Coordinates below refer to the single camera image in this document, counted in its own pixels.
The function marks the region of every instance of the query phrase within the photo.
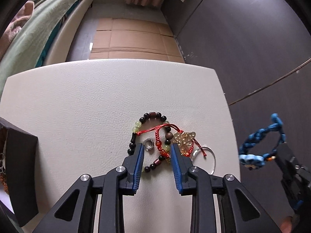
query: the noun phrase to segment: bed frame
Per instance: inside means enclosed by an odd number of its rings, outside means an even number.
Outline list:
[[[83,0],[69,15],[49,49],[43,63],[44,66],[66,61],[71,42],[73,41],[82,18],[92,2],[93,0]]]

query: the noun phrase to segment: open box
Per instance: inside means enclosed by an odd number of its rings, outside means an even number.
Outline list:
[[[5,154],[8,187],[7,194],[0,184],[0,206],[6,216],[22,227],[38,213],[35,194],[35,151],[38,138],[1,117],[0,134],[0,152]]]

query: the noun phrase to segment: hand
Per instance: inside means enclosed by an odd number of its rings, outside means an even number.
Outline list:
[[[285,219],[282,221],[281,226],[280,226],[280,230],[282,231],[282,233],[290,233],[292,230],[292,219],[293,217],[288,216],[285,217]]]

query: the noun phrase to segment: triangular cutout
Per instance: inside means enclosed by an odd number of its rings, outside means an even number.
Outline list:
[[[79,189],[74,190],[72,194],[68,197],[68,199],[56,211],[54,216],[58,219],[62,219],[62,220],[70,222],[73,218],[73,213],[76,208],[79,194],[80,194]]]
[[[235,190],[235,195],[238,199],[238,206],[240,208],[243,221],[247,222],[260,217],[259,211],[239,189]]]

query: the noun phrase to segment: pink blanket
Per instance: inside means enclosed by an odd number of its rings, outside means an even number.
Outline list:
[[[15,36],[32,16],[34,7],[35,4],[33,1],[26,2],[26,4],[18,11],[16,16],[12,19],[11,23],[0,38],[0,60],[4,56]]]

